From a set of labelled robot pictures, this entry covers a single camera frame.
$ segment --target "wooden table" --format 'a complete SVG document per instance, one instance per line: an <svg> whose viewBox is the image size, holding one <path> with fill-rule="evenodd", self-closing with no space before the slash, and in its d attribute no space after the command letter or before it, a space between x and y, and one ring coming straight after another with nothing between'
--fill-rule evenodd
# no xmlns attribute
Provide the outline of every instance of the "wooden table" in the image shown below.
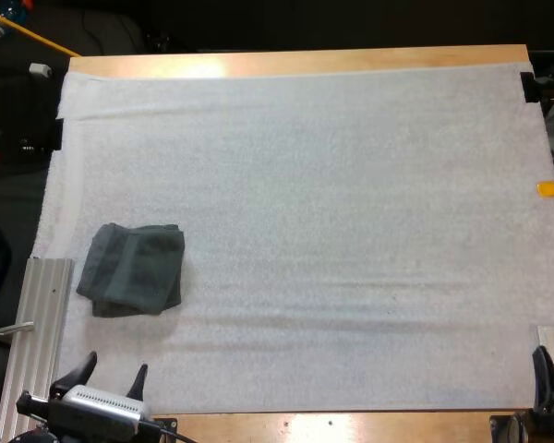
<svg viewBox="0 0 554 443"><path fill-rule="evenodd" d="M70 60L69 70L112 78L221 78L528 61L524 45L499 45L297 53L81 57ZM459 443L489 442L488 418L491 414L477 411L168 416L178 419L178 432L199 443Z"/></svg>

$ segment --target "white surface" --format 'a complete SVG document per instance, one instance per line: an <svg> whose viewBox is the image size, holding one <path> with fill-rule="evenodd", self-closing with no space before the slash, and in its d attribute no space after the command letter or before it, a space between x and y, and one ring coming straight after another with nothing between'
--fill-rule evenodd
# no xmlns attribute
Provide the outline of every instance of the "white surface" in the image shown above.
<svg viewBox="0 0 554 443"><path fill-rule="evenodd" d="M68 74L34 254L107 222L177 223L183 304L93 318L71 295L60 373L99 353L155 413L531 406L554 324L553 177L528 65L105 80Z"/></svg>

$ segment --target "metal bracket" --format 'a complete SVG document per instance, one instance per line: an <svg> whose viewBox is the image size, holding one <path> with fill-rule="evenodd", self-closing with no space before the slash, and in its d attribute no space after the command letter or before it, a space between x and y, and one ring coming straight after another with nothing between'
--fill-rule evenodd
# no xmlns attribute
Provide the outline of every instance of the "metal bracket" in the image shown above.
<svg viewBox="0 0 554 443"><path fill-rule="evenodd" d="M64 258L27 260L17 322L0 329L0 340L12 339L0 401L0 442L36 426L17 413L16 402L24 389L46 398L57 373L72 264ZM17 333L24 330L32 333Z"/></svg>

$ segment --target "gray towel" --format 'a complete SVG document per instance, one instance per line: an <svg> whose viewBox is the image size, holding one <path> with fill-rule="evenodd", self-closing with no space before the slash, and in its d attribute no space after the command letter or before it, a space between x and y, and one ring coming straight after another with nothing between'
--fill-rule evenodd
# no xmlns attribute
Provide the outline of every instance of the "gray towel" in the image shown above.
<svg viewBox="0 0 554 443"><path fill-rule="evenodd" d="M181 303L184 250L176 225L105 224L92 238L77 292L92 300L95 317L158 315Z"/></svg>

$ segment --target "black cable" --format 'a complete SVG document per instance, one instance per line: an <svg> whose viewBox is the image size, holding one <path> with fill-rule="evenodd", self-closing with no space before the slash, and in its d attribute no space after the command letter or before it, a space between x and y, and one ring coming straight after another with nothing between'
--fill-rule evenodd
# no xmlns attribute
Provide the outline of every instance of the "black cable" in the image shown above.
<svg viewBox="0 0 554 443"><path fill-rule="evenodd" d="M121 23L121 26L123 27L123 29L126 31L127 37L129 37L129 40L131 40L131 46L133 46L133 50L136 52L136 54L139 54L138 46L136 45L136 42L133 40L133 37L131 36L131 32L129 31L127 24L119 14L115 14L115 15L117 17L117 20L119 20L119 23Z"/></svg>
<svg viewBox="0 0 554 443"><path fill-rule="evenodd" d="M88 28L86 28L86 9L82 9L82 14L81 14L80 21L82 23L82 29L84 29L84 32L86 32L92 38L92 40L96 43L96 45L99 48L99 51L101 51L101 55L104 55L104 48L102 47L101 41L99 40L99 38L96 35L94 35L92 33L92 31L90 31L90 30L88 30Z"/></svg>
<svg viewBox="0 0 554 443"><path fill-rule="evenodd" d="M182 436L176 432L169 431L165 427L163 427L160 431L168 437L174 437L177 440L184 441L185 443L197 443L197 441L191 440L189 437Z"/></svg>

